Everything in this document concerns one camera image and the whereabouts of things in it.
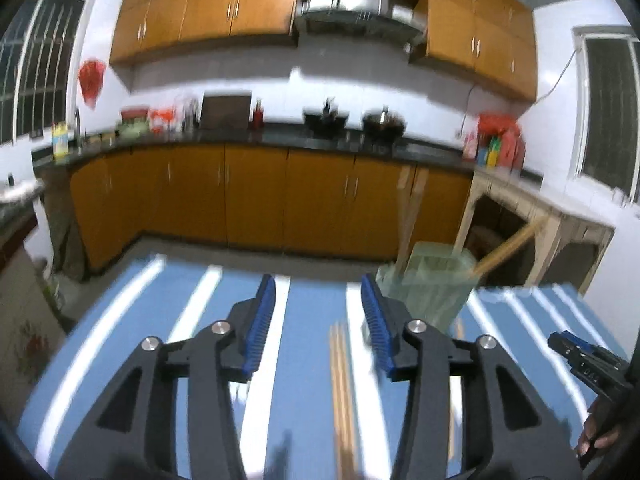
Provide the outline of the person's right hand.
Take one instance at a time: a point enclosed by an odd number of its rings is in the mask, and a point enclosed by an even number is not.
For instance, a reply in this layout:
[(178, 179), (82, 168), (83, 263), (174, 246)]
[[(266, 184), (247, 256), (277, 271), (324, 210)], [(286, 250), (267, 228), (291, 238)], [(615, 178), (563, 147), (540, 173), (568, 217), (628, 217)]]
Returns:
[(601, 404), (601, 398), (598, 396), (588, 408), (588, 417), (584, 422), (584, 426), (582, 426), (582, 433), (578, 438), (575, 448), (576, 454), (579, 457), (584, 456), (590, 448), (594, 448), (598, 451), (610, 448), (622, 433), (622, 426), (617, 425), (606, 434), (601, 434), (600, 437), (596, 438), (596, 434), (599, 431), (596, 415)]

